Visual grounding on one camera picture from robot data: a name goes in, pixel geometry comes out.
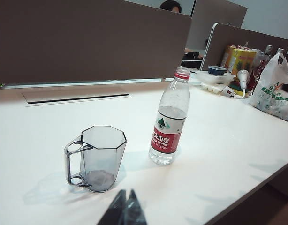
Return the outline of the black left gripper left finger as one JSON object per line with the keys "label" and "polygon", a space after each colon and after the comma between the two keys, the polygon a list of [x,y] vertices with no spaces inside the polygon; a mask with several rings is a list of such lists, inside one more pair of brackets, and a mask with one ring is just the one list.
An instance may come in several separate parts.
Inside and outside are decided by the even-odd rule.
{"label": "black left gripper left finger", "polygon": [[122,225],[126,206],[126,190],[122,189],[115,196],[105,213],[105,225]]}

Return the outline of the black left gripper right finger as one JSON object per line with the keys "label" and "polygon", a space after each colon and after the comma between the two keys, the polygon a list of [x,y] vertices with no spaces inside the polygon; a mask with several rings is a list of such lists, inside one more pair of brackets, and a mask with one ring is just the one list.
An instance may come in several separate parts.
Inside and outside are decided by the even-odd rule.
{"label": "black left gripper right finger", "polygon": [[136,196],[134,189],[131,189],[125,205],[125,224],[126,225],[147,225],[144,211]]}

